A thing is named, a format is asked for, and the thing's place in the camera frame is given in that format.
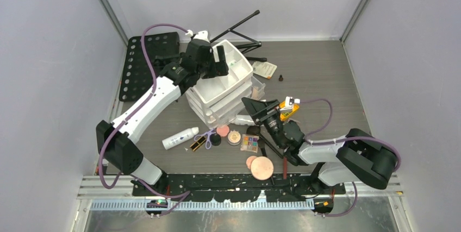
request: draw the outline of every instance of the cardboard tag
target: cardboard tag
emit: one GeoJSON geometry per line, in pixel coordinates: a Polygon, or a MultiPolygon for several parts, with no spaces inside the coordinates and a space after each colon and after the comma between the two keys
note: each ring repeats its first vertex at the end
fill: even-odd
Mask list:
{"type": "Polygon", "coordinates": [[[253,73],[267,79],[271,79],[276,69],[277,66],[270,62],[254,62],[253,64],[253,73]]]}

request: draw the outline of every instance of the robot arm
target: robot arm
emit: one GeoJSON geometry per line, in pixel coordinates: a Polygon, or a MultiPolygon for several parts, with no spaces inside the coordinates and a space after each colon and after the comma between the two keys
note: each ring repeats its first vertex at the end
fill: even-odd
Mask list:
{"type": "Polygon", "coordinates": [[[261,102],[242,98],[242,101],[255,124],[266,127],[291,164],[317,164],[311,174],[315,190],[359,180],[376,189],[387,187],[397,156],[387,146],[370,141],[374,138],[364,131],[351,129],[348,134],[333,140],[305,141],[296,122],[280,120],[278,100],[261,102]]]}
{"type": "Polygon", "coordinates": [[[113,120],[101,121],[96,127],[98,151],[114,131],[114,126],[125,124],[115,133],[105,150],[104,158],[125,175],[134,175],[148,184],[155,184],[163,171],[147,160],[135,145],[154,119],[186,90],[201,78],[226,76],[228,67],[224,48],[216,47],[218,57],[208,41],[208,33],[202,31],[192,37],[185,53],[178,61],[170,62],[152,86],[130,109],[113,120]]]}

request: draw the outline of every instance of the yellow tool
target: yellow tool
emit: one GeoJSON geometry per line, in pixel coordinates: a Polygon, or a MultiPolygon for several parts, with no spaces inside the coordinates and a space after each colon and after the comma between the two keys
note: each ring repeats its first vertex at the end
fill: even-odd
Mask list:
{"type": "MultiPolygon", "coordinates": [[[[285,101],[280,103],[280,108],[284,108],[284,107],[285,107],[285,101]]],[[[280,113],[280,120],[282,120],[283,122],[288,120],[288,118],[290,118],[293,114],[295,114],[295,112],[299,108],[300,108],[300,105],[295,103],[291,111],[285,111],[285,112],[280,113]]]]}

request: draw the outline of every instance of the scissors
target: scissors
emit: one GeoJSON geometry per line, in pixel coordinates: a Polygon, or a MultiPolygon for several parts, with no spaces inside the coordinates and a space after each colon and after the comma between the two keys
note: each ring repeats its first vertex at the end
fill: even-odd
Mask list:
{"type": "Polygon", "coordinates": [[[209,130],[209,131],[206,131],[202,134],[197,134],[194,136],[194,141],[197,141],[198,139],[200,139],[201,137],[203,136],[207,136],[207,141],[205,142],[205,149],[211,149],[211,141],[210,141],[210,136],[212,134],[215,134],[216,133],[216,129],[212,129],[212,130],[209,130]]]}

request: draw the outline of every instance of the white storage box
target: white storage box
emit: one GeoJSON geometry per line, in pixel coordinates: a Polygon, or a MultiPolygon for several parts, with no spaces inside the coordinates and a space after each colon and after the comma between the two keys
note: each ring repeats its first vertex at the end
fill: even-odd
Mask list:
{"type": "Polygon", "coordinates": [[[197,116],[199,116],[210,129],[213,129],[218,126],[227,125],[236,118],[236,115],[244,108],[241,101],[243,97],[259,100],[264,96],[264,87],[266,85],[255,77],[252,77],[250,82],[251,83],[245,83],[240,86],[209,108],[202,109],[197,98],[187,93],[186,98],[189,102],[189,106],[197,116]]]}
{"type": "Polygon", "coordinates": [[[250,63],[233,44],[227,40],[219,42],[213,47],[215,57],[218,57],[217,46],[224,47],[229,74],[211,79],[201,79],[186,92],[186,94],[194,93],[203,108],[215,104],[253,76],[253,68],[250,63]]]}

